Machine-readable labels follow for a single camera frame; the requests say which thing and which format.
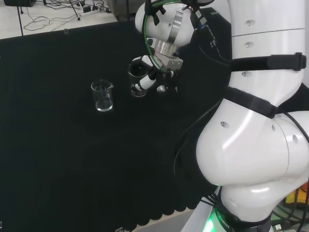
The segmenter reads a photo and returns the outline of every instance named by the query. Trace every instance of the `black cable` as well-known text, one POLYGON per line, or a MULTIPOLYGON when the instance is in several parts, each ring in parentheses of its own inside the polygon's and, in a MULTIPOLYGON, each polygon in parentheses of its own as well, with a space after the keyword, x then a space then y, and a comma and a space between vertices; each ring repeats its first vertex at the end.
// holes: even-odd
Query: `black cable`
POLYGON ((46 26, 51 25, 51 24, 50 24, 50 21, 49 21, 49 24, 44 25, 42 28, 37 28, 37 29, 33 29, 33 30, 31 30, 31 29, 27 29, 27 28, 26 28, 27 26, 29 26, 29 25, 30 25, 30 24, 32 24, 32 23, 38 23, 38 22, 45 21, 45 19, 43 19, 43 20, 39 20, 39 21, 36 21, 38 18, 46 18, 46 19, 48 19, 48 20, 54 20, 54 19, 70 19, 70 18, 72 18, 73 16, 75 16, 75 15, 72 15, 71 17, 68 17, 68 18, 60 18, 60 17, 56 17, 56 18, 48 18, 48 17, 45 17, 45 16, 33 16, 33 17, 37 17, 37 18, 33 19, 33 18, 29 15, 29 10, 28 10, 28 7, 26 7, 26 9, 27 9, 27 14, 28 14, 28 16, 31 18, 32 22, 28 23, 28 24, 27 24, 27 25, 25 25, 23 28, 24 28, 25 30, 29 30, 29 31, 36 31, 36 30, 40 30, 40 29, 45 28, 46 26))
POLYGON ((187 144, 188 141, 185 141, 181 147, 179 148, 179 150, 177 151, 177 154, 175 156, 175 159, 174 159, 174 175, 176 175, 176 172, 175 172, 175 166, 176 166, 176 160, 177 160, 177 157, 178 155, 180 154, 180 151, 182 150, 182 148, 187 144))
POLYGON ((212 196, 213 196, 214 198, 216 198, 217 200, 219 199, 218 196, 217 196, 215 193, 213 193, 212 196))
POLYGON ((221 60, 225 61, 226 63, 231 63, 231 60, 225 59, 223 56, 221 56, 219 49, 216 47, 216 50, 218 52, 218 56, 220 57, 221 60))
POLYGON ((21 36, 24 36, 23 33, 23 26, 21 25, 21 19, 20 19, 20 14, 19 14, 19 8, 17 6, 17 12, 18 12, 18 19, 19 19, 19 25, 20 25, 20 30, 21 30, 21 36))
POLYGON ((205 204, 207 204, 207 205, 210 205, 210 206, 214 207, 213 204, 211 204, 211 203, 209 203, 209 202, 207 202, 207 201, 204 201, 204 200, 200 200, 200 201, 203 202, 203 203, 205 203, 205 204))
POLYGON ((201 50, 201 52, 203 53, 203 55, 204 55, 207 59, 210 59, 211 61, 216 62, 216 63, 221 64, 221 65, 224 65, 224 66, 231 66, 231 65, 228 64, 228 63, 223 63, 223 62, 218 61, 217 59, 214 59, 214 58, 210 57, 209 55, 207 55, 206 52, 203 51, 203 49, 201 48, 201 45, 200 45, 199 43, 198 43, 198 47, 199 47, 199 49, 201 50))
POLYGON ((71 6, 73 7, 73 10, 74 10, 76 16, 77 16, 77 20, 78 20, 78 21, 81 20, 80 17, 77 15, 76 10, 75 10, 75 8, 74 8, 73 3, 71 2, 71 0, 70 0, 70 3, 71 3, 71 6))
POLYGON ((94 0, 92 0, 92 2, 93 2, 92 11, 95 11, 95 10, 97 10, 97 9, 98 9, 98 7, 96 6, 96 4, 95 4, 95 1, 94 1, 94 0))
POLYGON ((126 0, 126 17, 127 20, 130 20, 130 9, 129 9, 129 0, 126 0))
MULTIPOLYGON (((69 1, 57 1, 57 0, 50 0, 51 3, 46 3, 44 4, 45 6, 49 7, 49 8, 52 8, 54 10, 59 10, 59 9, 63 9, 63 8, 74 8, 74 6, 72 7, 71 5, 67 6, 67 5, 64 5, 64 4, 70 4, 69 1)), ((72 1, 72 4, 73 5, 76 5, 78 3, 78 0, 73 0, 72 1)))
POLYGON ((96 4, 96 6, 97 6, 97 5, 99 5, 99 4, 101 4, 101 5, 100 5, 100 11, 107 12, 107 10, 106 10, 106 9, 108 9, 108 8, 107 8, 107 7, 105 7, 103 3, 99 2, 99 3, 97 3, 97 4, 96 4))
POLYGON ((181 144, 184 142, 187 133, 191 130, 192 127, 194 127, 198 122, 200 122, 204 117, 206 117, 211 111, 213 111, 220 103, 222 99, 220 99, 215 105, 213 105, 208 111, 206 111, 202 116, 200 116, 194 123, 192 123, 179 137, 176 146, 175 146, 175 157, 177 156, 177 153, 180 150, 181 144))
MULTIPOLYGON (((275 215, 275 216, 277 216, 277 217, 279 217, 279 218, 282 219, 282 220, 286 220, 286 217, 284 217, 284 216, 278 214, 278 213, 275 212, 275 211, 272 211, 272 214, 275 215)), ((288 221, 288 222, 295 222, 295 223, 298 223, 298 221, 296 221, 296 220, 291 220, 291 219, 287 219, 287 221, 288 221)))
MULTIPOLYGON (((295 120, 295 118, 293 118, 289 113, 285 112, 284 110, 281 109, 281 111, 289 118, 291 119, 292 122, 295 123, 295 125, 298 127, 298 129, 302 132, 302 134, 304 135, 304 137, 306 138, 307 142, 309 143, 309 136, 307 135, 307 133, 305 132, 305 130, 302 128, 302 126, 295 120)), ((307 214, 307 210, 308 210, 308 201, 309 201, 309 194, 306 194, 306 200, 305 200, 305 209, 304 209, 304 214, 303 214, 303 218, 301 219, 300 225, 297 229, 297 232, 301 231, 301 228, 304 225, 304 222, 306 220, 306 214, 307 214)))
POLYGON ((281 206, 278 205, 278 208, 283 211, 284 213, 286 213, 288 216, 283 220, 283 222, 281 223, 282 225, 285 224, 290 218, 295 218, 297 220, 301 220, 301 218, 296 217, 294 215, 294 212, 296 210, 296 206, 297 206, 297 198, 298 198, 298 193, 299 193, 299 189, 296 189, 295 192, 295 199, 294 199, 294 203, 293 203, 293 208, 291 212, 286 211, 285 209, 283 209, 281 206))
POLYGON ((213 205, 218 204, 218 202, 215 202, 212 198, 210 198, 209 196, 205 197, 208 201, 210 201, 213 205))
POLYGON ((301 189, 303 192, 307 193, 307 191, 306 191, 305 189, 303 189, 303 187, 300 187, 300 189, 301 189))

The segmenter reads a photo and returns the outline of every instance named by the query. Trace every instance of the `green cable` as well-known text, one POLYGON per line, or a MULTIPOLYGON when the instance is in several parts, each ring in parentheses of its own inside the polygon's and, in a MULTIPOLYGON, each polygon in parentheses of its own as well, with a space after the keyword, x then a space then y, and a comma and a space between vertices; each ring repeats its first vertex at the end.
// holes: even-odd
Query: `green cable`
POLYGON ((163 72, 166 73, 167 71, 163 67, 161 67, 161 65, 159 65, 156 59, 154 58, 153 54, 151 53, 150 47, 148 45, 147 34, 146 34, 147 19, 148 19, 148 16, 146 16, 145 23, 144 23, 144 38, 145 38, 145 44, 146 44, 147 50, 151 56, 151 59, 155 62, 155 64, 159 67, 159 69, 161 69, 163 72))
POLYGON ((181 1, 175 1, 175 0, 163 0, 161 2, 158 3, 154 3, 152 6, 153 7, 158 7, 158 6, 162 6, 164 4, 168 4, 168 3, 180 3, 181 1))

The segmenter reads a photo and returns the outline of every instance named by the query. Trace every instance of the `black strap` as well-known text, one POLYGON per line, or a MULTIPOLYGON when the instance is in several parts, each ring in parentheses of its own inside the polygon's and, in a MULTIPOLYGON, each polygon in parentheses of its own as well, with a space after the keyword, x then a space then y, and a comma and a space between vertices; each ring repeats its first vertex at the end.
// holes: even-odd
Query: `black strap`
POLYGON ((224 98, 269 118, 278 113, 278 108, 270 102, 236 88, 227 87, 224 98))
POLYGON ((231 71, 255 71, 255 70, 295 70, 306 68, 307 57, 301 52, 295 55, 271 55, 269 57, 250 57, 234 59, 231 63, 231 71))

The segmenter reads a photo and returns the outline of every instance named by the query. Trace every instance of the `yellow object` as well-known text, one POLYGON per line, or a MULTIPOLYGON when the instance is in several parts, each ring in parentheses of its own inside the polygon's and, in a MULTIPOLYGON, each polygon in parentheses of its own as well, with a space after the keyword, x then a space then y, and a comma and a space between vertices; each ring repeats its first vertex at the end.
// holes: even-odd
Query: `yellow object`
MULTIPOLYGON (((296 191, 291 192, 285 198, 285 203, 287 203, 287 204, 294 204, 295 193, 296 193, 296 191)), ((306 202, 306 195, 307 195, 306 192, 304 192, 303 190, 299 189, 297 203, 303 203, 304 204, 306 202)))

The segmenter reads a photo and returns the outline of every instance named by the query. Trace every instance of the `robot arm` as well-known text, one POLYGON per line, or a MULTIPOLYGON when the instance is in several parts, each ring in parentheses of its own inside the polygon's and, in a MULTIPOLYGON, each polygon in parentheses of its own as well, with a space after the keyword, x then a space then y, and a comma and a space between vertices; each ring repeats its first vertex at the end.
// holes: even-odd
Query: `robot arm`
MULTIPOLYGON (((228 2, 233 59, 305 53, 305 0, 228 2)), ((148 17, 147 35, 168 45, 188 44, 194 29, 207 26, 196 3, 191 10, 183 4, 164 5, 165 14, 156 14, 157 25, 148 17), (179 13, 181 20, 176 19, 179 13)), ((143 5, 136 15, 139 31, 144 14, 143 5)), ((162 54, 160 46, 154 50, 154 57, 168 69, 163 58, 172 56, 162 54)), ((232 72, 229 86, 278 107, 296 93, 303 78, 304 70, 232 72)), ((309 112, 293 116, 309 133, 309 112)), ((231 214, 241 221, 260 222, 287 194, 307 181, 309 144, 286 116, 269 118, 223 99, 199 137, 197 163, 206 179, 223 186, 222 203, 231 214)))
POLYGON ((137 81, 131 81, 131 93, 136 97, 144 96, 143 94, 146 94, 147 90, 156 82, 156 72, 148 56, 137 57, 132 60, 128 75, 133 80, 137 78, 137 81))

